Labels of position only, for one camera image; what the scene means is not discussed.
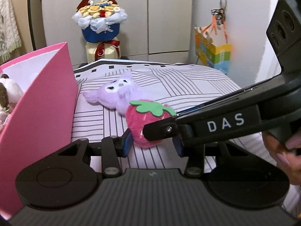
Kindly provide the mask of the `person's right hand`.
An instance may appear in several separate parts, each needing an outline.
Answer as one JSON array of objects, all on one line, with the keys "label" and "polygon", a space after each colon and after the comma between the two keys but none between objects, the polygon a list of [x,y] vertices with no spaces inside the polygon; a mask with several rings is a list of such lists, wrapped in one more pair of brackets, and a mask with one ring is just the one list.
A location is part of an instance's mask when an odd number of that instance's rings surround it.
[{"label": "person's right hand", "polygon": [[290,137],[285,146],[268,131],[262,132],[262,138],[265,148],[276,161],[277,167],[286,173],[290,184],[300,185],[300,156],[286,150],[300,148],[300,131]]}]

